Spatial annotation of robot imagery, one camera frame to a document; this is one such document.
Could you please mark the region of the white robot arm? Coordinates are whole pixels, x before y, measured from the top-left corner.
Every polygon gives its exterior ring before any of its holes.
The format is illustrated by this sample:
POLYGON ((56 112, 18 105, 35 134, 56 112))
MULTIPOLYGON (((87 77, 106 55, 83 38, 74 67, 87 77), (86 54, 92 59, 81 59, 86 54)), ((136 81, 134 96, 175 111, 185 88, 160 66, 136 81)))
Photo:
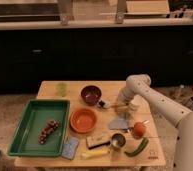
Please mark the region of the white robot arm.
POLYGON ((155 107, 178 129, 173 171, 193 171, 193 111, 155 91, 150 84, 151 78, 147 74, 130 75, 117 99, 128 103, 135 95, 140 95, 155 107))

